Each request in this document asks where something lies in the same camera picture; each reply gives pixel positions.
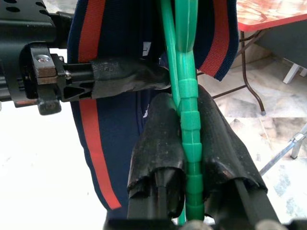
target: white chair leg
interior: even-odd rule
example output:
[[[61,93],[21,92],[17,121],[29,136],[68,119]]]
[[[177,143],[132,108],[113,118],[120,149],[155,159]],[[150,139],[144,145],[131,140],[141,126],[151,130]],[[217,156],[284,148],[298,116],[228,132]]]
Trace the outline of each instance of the white chair leg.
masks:
[[[305,77],[307,75],[307,69],[303,68],[302,72],[299,75],[301,75],[302,77]]]
[[[291,69],[289,70],[287,76],[284,78],[283,82],[286,84],[290,83],[290,81],[293,79],[295,74],[298,72],[299,67],[300,67],[299,65],[294,63]]]

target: navy blue pants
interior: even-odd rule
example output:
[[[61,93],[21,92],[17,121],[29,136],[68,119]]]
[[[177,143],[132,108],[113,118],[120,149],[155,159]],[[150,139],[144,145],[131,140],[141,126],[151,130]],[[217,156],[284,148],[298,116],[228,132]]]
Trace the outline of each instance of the navy blue pants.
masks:
[[[197,69],[221,80],[238,48],[235,0],[199,1],[194,46]],[[68,41],[70,63],[97,57],[134,57],[158,63],[165,53],[155,0],[79,0]],[[108,217],[126,218],[133,146],[154,91],[72,102],[95,191]]]

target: black metal frame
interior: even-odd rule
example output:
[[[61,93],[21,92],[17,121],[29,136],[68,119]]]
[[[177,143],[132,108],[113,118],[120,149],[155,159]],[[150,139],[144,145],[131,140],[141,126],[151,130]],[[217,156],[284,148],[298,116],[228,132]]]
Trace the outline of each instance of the black metal frame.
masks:
[[[241,34],[241,39],[240,39],[241,49],[238,51],[237,57],[240,54],[242,55],[242,75],[243,75],[244,85],[242,85],[240,87],[237,87],[237,88],[234,88],[234,89],[231,89],[231,90],[228,90],[226,92],[220,93],[218,95],[215,95],[215,96],[213,96],[213,98],[222,97],[222,96],[225,96],[225,95],[227,95],[229,93],[241,90],[243,88],[247,88],[251,92],[251,94],[256,98],[256,100],[257,100],[257,102],[258,102],[258,104],[260,106],[261,114],[262,115],[266,114],[261,98],[253,90],[253,88],[251,87],[251,85],[248,82],[247,74],[246,74],[246,57],[245,57],[246,49],[249,48],[252,44],[254,44],[258,39],[260,39],[261,36],[264,35],[265,31],[266,30],[257,31],[253,35],[251,35],[251,36],[249,36],[247,38],[245,38],[244,32],[241,31],[241,33],[240,33]]]

